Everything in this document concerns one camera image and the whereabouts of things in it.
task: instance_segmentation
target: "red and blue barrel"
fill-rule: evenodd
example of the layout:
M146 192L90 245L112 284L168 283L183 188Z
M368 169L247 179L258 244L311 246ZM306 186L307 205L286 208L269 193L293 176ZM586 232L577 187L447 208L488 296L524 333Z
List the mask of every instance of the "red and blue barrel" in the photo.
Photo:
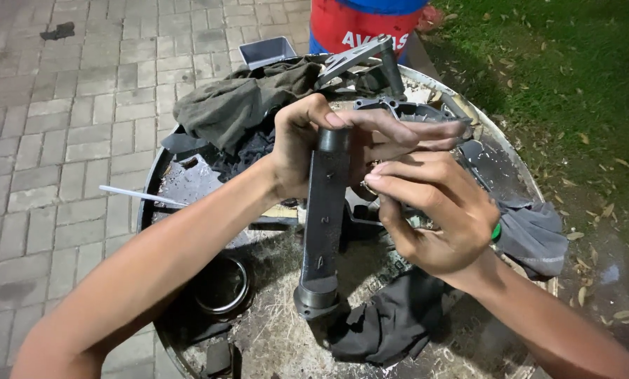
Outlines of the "red and blue barrel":
M342 53L379 34L394 39L398 56L428 0L312 0L310 54Z

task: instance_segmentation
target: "round metal table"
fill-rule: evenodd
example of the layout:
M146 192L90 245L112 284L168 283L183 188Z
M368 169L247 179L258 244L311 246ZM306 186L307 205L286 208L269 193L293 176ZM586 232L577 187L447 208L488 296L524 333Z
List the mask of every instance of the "round metal table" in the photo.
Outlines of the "round metal table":
M321 62L327 55L315 56ZM366 64L377 64L369 59ZM400 66L408 101L423 102L427 91L454 94L442 83ZM497 126L476 109L482 125L478 140L489 160L479 172L502 198L521 195L541 200L542 195L527 167ZM176 127L173 133L182 133ZM149 194L162 195L191 203L221 183L211 171L209 152L197 152L198 164L184 168L175 156L161 149L146 182ZM165 204L142 201L138 230L142 230L175 210ZM384 283L382 274L391 276L393 258L387 254L387 241L355 242L337 258L339 293L354 307L367 300ZM244 230L227 247L233 254L250 256L254 276L254 297L250 307L232 321L228 338L242 352L243 378L504 378L525 379L535 369L533 359L515 334L495 319L473 298L455 292L444 299L449 312L431 342L412 361L404 359L385 369L367 364L335 361L310 328L296 313L293 289L300 275L302 247L293 232ZM538 283L556 294L557 282ZM185 378L199 378L206 361L206 346L214 339L195 345L185 341L195 327L195 317L184 308L169 309L155 323L160 340L175 366Z

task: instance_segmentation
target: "hand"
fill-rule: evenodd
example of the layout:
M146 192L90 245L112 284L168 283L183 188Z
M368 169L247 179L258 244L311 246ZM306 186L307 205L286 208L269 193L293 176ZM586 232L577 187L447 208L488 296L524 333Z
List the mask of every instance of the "hand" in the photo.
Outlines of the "hand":
M454 147L456 137L464 131L459 122L401 123L380 109L336 114L323 95L312 94L282 108L275 116L275 147L266 158L273 168L278 198L307 197L310 156L319 139L319 127L352 127L352 185L358 185L370 170L369 162L394 158L425 143L450 149Z
M380 221L397 252L411 263L464 291L472 274L494 270L488 246L499 211L449 152L414 152L379 164L365 180L380 194ZM440 230L412 228L399 202L423 211Z

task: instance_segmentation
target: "fingernail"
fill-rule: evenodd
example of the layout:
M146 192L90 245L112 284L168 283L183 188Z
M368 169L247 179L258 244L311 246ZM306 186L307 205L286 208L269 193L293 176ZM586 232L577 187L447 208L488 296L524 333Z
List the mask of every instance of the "fingernail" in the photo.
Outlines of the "fingernail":
M389 162L382 162L379 165L377 165L376 167L373 167L373 169L370 171L371 174L377 174L380 172L380 170L382 170L383 167L387 166Z
M377 174L370 173L370 174L366 174L366 176L364 177L364 179L365 179L366 181L369 181L369 180L370 180L370 181L374 181L374 180L380 180L380 178L381 178L381 177L382 177L382 176L379 176L379 175L377 175Z
M340 116L336 115L333 112L327 114L326 116L324 116L324 118L333 127L345 127L345 126L347 126L345 124L345 122L343 121L343 119L340 118Z

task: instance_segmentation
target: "white plastic stick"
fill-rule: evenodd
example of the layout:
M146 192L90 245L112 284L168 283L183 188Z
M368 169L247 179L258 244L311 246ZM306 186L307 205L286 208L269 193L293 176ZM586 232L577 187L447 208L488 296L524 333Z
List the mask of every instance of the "white plastic stick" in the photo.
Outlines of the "white plastic stick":
M175 202L172 199L163 198L162 196L144 194L143 192L130 191L128 189L111 187L110 185L100 185L99 189L102 190L102 191L115 192L116 194L135 196L137 198L141 198L141 199L145 199L145 200L152 200L154 202L161 202L161 203L178 205L178 206L188 206L188 204Z

